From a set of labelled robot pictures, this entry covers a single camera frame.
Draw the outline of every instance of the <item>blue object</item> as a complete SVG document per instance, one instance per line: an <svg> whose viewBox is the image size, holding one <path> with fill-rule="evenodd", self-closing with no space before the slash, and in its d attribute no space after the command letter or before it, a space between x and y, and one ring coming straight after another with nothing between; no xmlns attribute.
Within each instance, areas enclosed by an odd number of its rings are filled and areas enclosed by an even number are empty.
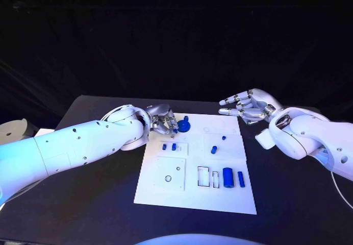
<svg viewBox="0 0 353 245"><path fill-rule="evenodd" d="M240 184L240 187L244 187L244 184L243 184L243 178L241 178L241 172L237 172L237 177L239 177L239 184Z"/></svg>
<svg viewBox="0 0 353 245"><path fill-rule="evenodd" d="M211 150L210 150L210 153L214 154L216 153L216 150L217 150L217 147L213 145Z"/></svg>
<svg viewBox="0 0 353 245"><path fill-rule="evenodd" d="M190 130L188 117L184 116L184 120L178 121L178 132L184 133Z"/></svg>
<svg viewBox="0 0 353 245"><path fill-rule="evenodd" d="M229 167L223 168L223 186L233 188L233 170Z"/></svg>

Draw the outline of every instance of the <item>table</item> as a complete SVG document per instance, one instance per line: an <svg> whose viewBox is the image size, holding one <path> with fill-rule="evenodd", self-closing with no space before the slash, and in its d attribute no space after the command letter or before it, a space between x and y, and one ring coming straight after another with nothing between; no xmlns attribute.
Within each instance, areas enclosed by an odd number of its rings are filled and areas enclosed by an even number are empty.
<svg viewBox="0 0 353 245"><path fill-rule="evenodd" d="M80 96L57 130L100 119L119 105L168 103L180 113L217 114L213 102ZM247 239L263 244L353 244L353 211L329 172L305 157L263 150L254 135L266 122L239 121L257 215L133 204L145 147L50 176L0 211L0 238L44 244L133 244L182 233ZM353 182L335 177L347 200Z"/></svg>

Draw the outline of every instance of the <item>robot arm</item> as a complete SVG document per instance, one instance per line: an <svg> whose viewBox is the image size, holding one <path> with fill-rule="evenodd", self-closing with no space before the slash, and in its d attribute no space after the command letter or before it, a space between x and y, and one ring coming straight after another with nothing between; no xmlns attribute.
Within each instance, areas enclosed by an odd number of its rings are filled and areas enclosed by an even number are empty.
<svg viewBox="0 0 353 245"><path fill-rule="evenodd" d="M247 125L269 122L254 139L263 149L273 146L293 159L312 156L335 174L353 180L353 124L331 122L318 113L289 107L260 89L226 98L220 105L236 102L236 109L221 108L220 114L234 115Z"/></svg>
<svg viewBox="0 0 353 245"><path fill-rule="evenodd" d="M167 104L145 110L126 105L100 120L0 145L0 205L50 175L96 161L118 149L126 151L143 145L151 130L172 135L177 128Z"/></svg>

